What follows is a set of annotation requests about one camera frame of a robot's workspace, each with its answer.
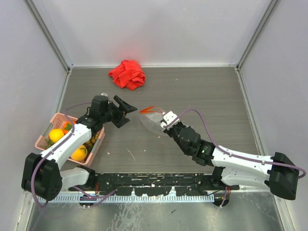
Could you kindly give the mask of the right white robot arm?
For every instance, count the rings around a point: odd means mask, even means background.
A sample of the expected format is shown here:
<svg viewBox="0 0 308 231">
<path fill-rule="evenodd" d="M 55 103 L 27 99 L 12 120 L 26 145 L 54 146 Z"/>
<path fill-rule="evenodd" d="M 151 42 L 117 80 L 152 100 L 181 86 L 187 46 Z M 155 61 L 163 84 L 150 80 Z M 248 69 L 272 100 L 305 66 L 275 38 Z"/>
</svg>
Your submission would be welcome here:
<svg viewBox="0 0 308 231">
<path fill-rule="evenodd" d="M 172 125 L 162 121 L 160 126 L 195 163 L 214 167 L 211 184 L 215 189 L 252 186 L 270 190 L 286 200 L 295 200 L 299 170 L 285 154 L 253 155 L 215 146 L 179 120 Z"/>
</svg>

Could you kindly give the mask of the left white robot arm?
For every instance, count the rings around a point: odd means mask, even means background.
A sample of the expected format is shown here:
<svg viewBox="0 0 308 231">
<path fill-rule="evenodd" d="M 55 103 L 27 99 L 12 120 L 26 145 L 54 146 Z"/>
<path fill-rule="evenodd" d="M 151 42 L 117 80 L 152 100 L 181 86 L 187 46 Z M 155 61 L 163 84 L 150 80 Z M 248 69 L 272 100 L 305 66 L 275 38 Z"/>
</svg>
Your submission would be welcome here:
<svg viewBox="0 0 308 231">
<path fill-rule="evenodd" d="M 96 95 L 87 112 L 77 119 L 64 137 L 47 150 L 39 154 L 30 153 L 26 157 L 22 189 L 30 192 L 34 200 L 40 197 L 47 202 L 60 191 L 75 186 L 81 186 L 86 191 L 94 189 L 97 176 L 93 169 L 77 166 L 62 171 L 62 166 L 74 151 L 101 131 L 104 124 L 111 122 L 120 128 L 129 122 L 126 115 L 136 110 L 118 96 L 109 100 L 105 95 Z"/>
</svg>

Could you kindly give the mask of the clear zip top bag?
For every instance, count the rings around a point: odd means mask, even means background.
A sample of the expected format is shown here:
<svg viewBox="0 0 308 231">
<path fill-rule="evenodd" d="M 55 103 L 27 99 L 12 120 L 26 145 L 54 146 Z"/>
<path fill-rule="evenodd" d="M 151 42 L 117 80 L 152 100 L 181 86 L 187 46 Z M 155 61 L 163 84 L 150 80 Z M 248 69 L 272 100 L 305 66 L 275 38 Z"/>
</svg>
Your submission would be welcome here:
<svg viewBox="0 0 308 231">
<path fill-rule="evenodd" d="M 165 110 L 160 107 L 150 106 L 139 111 L 140 121 L 151 132 L 156 133 L 159 136 L 164 136 L 164 130 L 161 128 L 161 121 Z"/>
</svg>

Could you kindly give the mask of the pink perforated plastic basket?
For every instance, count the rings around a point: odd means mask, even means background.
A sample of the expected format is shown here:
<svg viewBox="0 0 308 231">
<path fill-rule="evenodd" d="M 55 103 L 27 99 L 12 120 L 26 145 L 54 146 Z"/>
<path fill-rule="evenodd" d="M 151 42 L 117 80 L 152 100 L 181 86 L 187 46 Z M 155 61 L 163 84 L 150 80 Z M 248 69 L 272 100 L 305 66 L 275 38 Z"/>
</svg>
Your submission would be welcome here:
<svg viewBox="0 0 308 231">
<path fill-rule="evenodd" d="M 54 128 L 62 129 L 64 123 L 67 122 L 67 121 L 68 120 L 67 120 L 67 118 L 65 117 L 64 114 L 56 113 L 56 114 L 54 114 L 54 116 L 50 120 L 51 129 L 54 129 Z M 100 135 L 98 137 L 98 140 L 96 141 L 93 148 L 88 150 L 88 154 L 87 154 L 87 157 L 85 158 L 85 160 L 79 162 L 79 161 L 72 160 L 70 157 L 67 160 L 70 161 L 70 162 L 74 162 L 78 165 L 90 167 L 94 158 L 95 158 L 95 156 L 96 156 L 96 153 L 97 153 L 99 147 L 101 146 L 101 143 L 102 143 L 102 141 L 104 140 L 104 137 L 105 137 L 104 128 L 102 128 L 99 132 L 100 132 Z M 46 136 L 40 135 L 40 137 L 38 138 L 38 140 L 35 143 L 35 147 L 39 150 L 44 151 L 48 147 L 49 140 L 50 140 L 50 138 L 49 138 L 48 134 Z"/>
</svg>

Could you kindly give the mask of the orange fruit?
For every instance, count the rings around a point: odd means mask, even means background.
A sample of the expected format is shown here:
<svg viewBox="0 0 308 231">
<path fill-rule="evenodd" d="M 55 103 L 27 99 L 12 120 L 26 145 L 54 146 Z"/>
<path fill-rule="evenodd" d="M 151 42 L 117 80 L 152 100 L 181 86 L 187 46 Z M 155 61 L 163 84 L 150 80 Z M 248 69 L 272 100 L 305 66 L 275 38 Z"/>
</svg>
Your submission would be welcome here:
<svg viewBox="0 0 308 231">
<path fill-rule="evenodd" d="M 88 154 L 88 150 L 86 148 L 85 145 L 81 145 L 78 149 L 76 149 L 72 155 L 70 156 L 70 158 L 74 161 L 83 161 L 85 160 L 85 158 L 87 157 Z"/>
</svg>

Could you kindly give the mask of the yellow pear fruit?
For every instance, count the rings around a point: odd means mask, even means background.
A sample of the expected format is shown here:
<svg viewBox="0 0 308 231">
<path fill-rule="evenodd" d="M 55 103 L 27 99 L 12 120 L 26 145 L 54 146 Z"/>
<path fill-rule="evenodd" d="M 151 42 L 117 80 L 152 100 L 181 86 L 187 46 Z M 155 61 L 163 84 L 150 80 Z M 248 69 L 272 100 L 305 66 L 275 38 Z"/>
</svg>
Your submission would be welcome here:
<svg viewBox="0 0 308 231">
<path fill-rule="evenodd" d="M 52 129 L 49 132 L 49 138 L 52 141 L 52 143 L 57 143 L 62 137 L 64 136 L 64 132 L 60 128 Z"/>
</svg>

